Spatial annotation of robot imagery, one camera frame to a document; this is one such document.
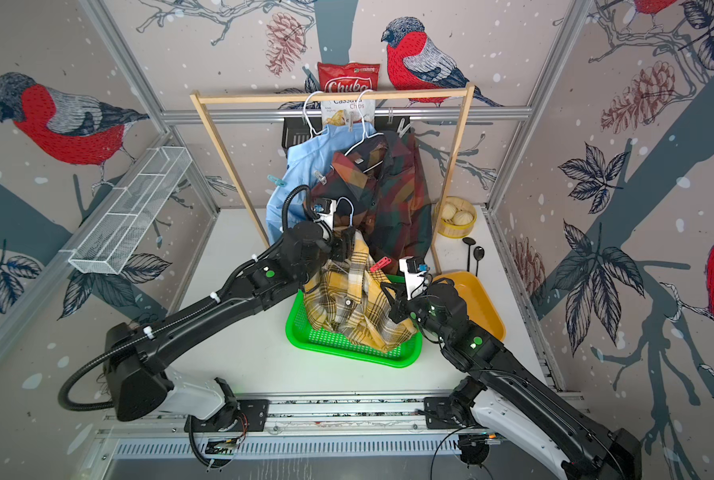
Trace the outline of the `red plastic clothespin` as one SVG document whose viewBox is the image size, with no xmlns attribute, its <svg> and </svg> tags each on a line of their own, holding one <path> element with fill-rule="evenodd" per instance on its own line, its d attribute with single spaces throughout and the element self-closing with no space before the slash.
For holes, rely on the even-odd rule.
<svg viewBox="0 0 714 480">
<path fill-rule="evenodd" d="M 386 266 L 391 264 L 391 259 L 389 257 L 382 257 L 380 260 L 374 263 L 373 266 L 370 267 L 369 271 L 370 272 L 378 272 L 380 270 L 383 270 Z"/>
</svg>

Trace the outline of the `yellow plaid long-sleeve shirt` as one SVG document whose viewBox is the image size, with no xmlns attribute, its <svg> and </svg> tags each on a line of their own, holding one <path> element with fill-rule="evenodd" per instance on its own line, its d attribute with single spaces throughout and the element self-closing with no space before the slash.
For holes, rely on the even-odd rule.
<svg viewBox="0 0 714 480">
<path fill-rule="evenodd" d="M 417 334 L 408 318 L 396 323 L 389 317 L 393 292 L 383 271 L 373 272 L 375 261 L 362 234 L 353 235 L 353 250 L 344 261 L 329 260 L 304 287 L 304 308 L 310 325 L 345 336 L 355 345 L 390 352 Z"/>
</svg>

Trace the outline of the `light blue wire hanger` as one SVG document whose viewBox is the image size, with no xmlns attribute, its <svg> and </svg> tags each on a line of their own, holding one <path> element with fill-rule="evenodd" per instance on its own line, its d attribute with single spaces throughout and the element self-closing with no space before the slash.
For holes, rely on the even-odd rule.
<svg viewBox="0 0 714 480">
<path fill-rule="evenodd" d="M 342 231 L 355 227 L 355 206 L 349 198 L 341 196 L 335 200 L 333 228 Z"/>
</svg>

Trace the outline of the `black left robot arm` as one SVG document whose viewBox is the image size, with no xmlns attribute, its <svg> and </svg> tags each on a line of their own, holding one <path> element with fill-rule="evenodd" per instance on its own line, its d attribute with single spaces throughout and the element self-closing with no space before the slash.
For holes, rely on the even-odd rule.
<svg viewBox="0 0 714 480">
<path fill-rule="evenodd" d="M 120 422 L 172 413 L 186 415 L 211 431 L 228 430 L 240 417 L 228 383 L 180 374 L 172 363 L 225 328 L 296 295 L 327 261 L 345 260 L 353 249 L 352 236 L 335 234 L 322 222 L 304 221 L 288 228 L 267 250 L 239 265 L 218 291 L 161 321 L 111 328 L 105 352 L 60 387 L 59 406 L 75 412 L 111 408 Z M 72 400 L 72 387 L 96 367 L 102 369 L 110 400 Z"/>
</svg>

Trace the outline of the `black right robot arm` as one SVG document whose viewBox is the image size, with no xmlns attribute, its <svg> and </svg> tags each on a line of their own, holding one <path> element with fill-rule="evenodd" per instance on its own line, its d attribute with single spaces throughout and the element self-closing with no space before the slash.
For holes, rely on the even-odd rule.
<svg viewBox="0 0 714 480">
<path fill-rule="evenodd" d="M 533 375 L 493 334 L 473 322 L 452 281 L 410 289 L 384 283 L 393 320 L 437 336 L 464 379 L 448 398 L 462 427 L 494 430 L 559 479 L 639 479 L 640 441 L 592 420 Z"/>
</svg>

